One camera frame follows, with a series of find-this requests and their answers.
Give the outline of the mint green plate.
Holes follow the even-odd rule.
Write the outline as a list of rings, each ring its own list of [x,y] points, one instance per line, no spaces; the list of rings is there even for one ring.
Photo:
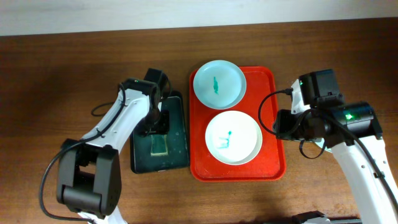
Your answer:
[[[323,146],[324,146],[325,140],[324,140],[323,138],[320,138],[320,139],[314,140],[313,143],[314,143],[316,146],[318,146],[320,149],[322,149]],[[328,148],[328,147],[326,147],[326,146],[325,146],[325,148],[324,148],[323,151],[324,151],[324,152],[332,153],[331,149]]]

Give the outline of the green and yellow sponge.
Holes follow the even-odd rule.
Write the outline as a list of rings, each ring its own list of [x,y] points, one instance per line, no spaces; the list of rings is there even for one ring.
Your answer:
[[[151,141],[151,156],[166,156],[168,154],[166,135],[151,135]]]

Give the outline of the white plate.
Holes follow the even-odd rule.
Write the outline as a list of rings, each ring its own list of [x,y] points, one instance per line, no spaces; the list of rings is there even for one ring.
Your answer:
[[[205,143],[217,161],[240,166],[259,154],[262,133],[257,122],[248,114],[241,111],[225,111],[208,123]]]

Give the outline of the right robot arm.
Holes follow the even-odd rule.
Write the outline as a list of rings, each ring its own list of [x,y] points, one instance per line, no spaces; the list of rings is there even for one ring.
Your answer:
[[[397,223],[397,185],[371,105],[345,103],[333,70],[304,74],[287,93],[292,107],[273,124],[277,139],[323,142],[338,161],[363,223]]]

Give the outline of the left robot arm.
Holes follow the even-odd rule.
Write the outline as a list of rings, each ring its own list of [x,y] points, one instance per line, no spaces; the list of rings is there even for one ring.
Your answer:
[[[58,164],[57,201],[88,223],[124,223],[119,155],[133,132],[167,134],[161,103],[170,93],[166,74],[148,69],[142,80],[128,78],[102,120],[80,140],[67,139]]]

